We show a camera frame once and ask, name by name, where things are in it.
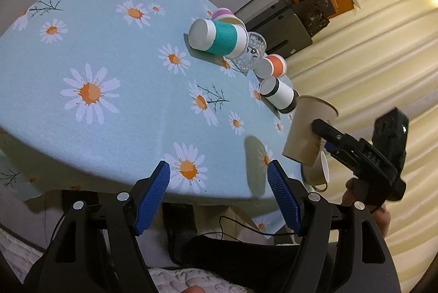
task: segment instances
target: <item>hand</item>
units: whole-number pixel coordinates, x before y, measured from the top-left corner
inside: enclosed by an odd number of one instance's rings
[[[181,293],[205,293],[205,290],[198,286],[192,286],[183,290]]]
[[[347,191],[342,196],[342,203],[341,205],[350,206],[355,201],[358,201],[353,194],[353,185],[354,181],[356,181],[356,178],[351,178],[346,184],[345,188],[347,188]],[[386,237],[388,234],[389,229],[389,223],[391,222],[391,214],[389,214],[389,211],[386,210],[385,204],[382,205],[379,209],[377,209],[373,214],[372,217],[374,221],[377,224],[377,227],[379,228],[380,232],[382,233],[383,237]]]

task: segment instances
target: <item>round table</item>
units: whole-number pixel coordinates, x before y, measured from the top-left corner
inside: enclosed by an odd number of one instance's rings
[[[215,9],[208,0],[39,0],[25,10],[0,38],[0,180],[22,199],[111,192],[164,159],[172,200],[276,211],[267,163],[301,179],[281,155],[293,115],[260,96],[253,72],[190,48],[190,25]],[[36,154],[75,170],[23,170]]]

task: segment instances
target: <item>yellow curtain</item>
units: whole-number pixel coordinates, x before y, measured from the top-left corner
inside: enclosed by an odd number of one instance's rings
[[[389,202],[386,242],[403,292],[438,251],[438,0],[358,0],[313,45],[287,60],[300,94],[339,110],[335,126],[371,140],[374,119],[397,106],[410,118],[402,201]],[[340,202],[352,174],[329,159],[325,197]]]

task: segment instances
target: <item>black pants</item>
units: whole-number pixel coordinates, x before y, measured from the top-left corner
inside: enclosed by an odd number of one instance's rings
[[[329,246],[319,283],[321,291],[328,286],[336,254],[336,243]],[[268,246],[196,236],[186,244],[184,259],[256,293],[280,293],[288,282],[298,250],[299,245]]]

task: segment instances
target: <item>black shoe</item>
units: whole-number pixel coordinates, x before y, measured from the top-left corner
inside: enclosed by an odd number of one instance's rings
[[[163,223],[167,232],[170,259],[177,265],[185,264],[184,248],[197,235],[193,206],[163,203]]]

